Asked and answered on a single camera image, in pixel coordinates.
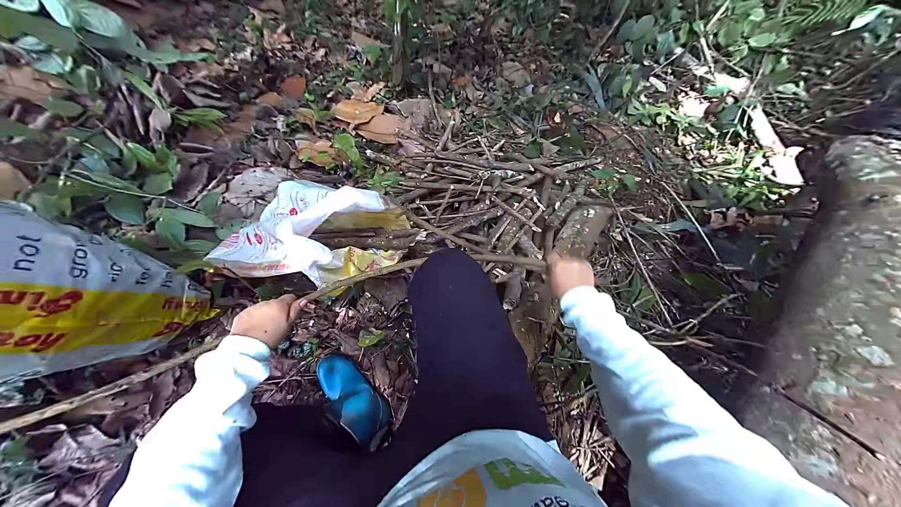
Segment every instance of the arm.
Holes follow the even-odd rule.
[[[632,460],[633,505],[844,505],[629,328],[610,296],[579,285],[555,290],[592,363],[610,429]]]
[[[241,437],[256,422],[250,392],[269,375],[269,350],[303,306],[283,296],[245,309],[232,335],[197,358],[196,382],[147,434],[111,507],[234,505]]]

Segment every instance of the person's right hand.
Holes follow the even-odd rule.
[[[595,272],[588,261],[561,257],[559,253],[548,255],[548,278],[551,280],[551,292],[557,299],[576,287],[595,286]]]

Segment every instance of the leg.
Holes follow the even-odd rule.
[[[553,436],[494,287],[460,250],[434,253],[409,290],[419,382],[391,443],[354,464],[335,505],[376,505],[423,458],[474,429]]]

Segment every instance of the blue shoe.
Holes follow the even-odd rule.
[[[325,396],[325,414],[348,430],[360,447],[376,450],[390,428],[391,407],[357,365],[343,355],[328,355],[316,366]]]

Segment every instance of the dark pants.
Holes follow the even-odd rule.
[[[347,450],[320,408],[256,407],[241,437],[237,505],[376,505],[417,463],[474,429],[551,440],[525,354],[494,286],[460,250],[433,254],[410,283],[419,382],[390,444]]]

